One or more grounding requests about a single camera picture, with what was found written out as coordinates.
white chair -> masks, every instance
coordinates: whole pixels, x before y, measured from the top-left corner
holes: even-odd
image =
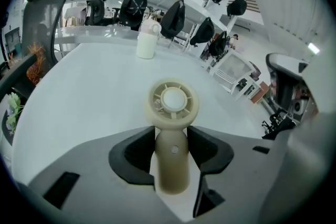
[[[239,81],[243,78],[247,78],[254,71],[255,68],[249,61],[234,50],[230,50],[210,69],[210,75],[213,76],[226,91],[233,94]]]

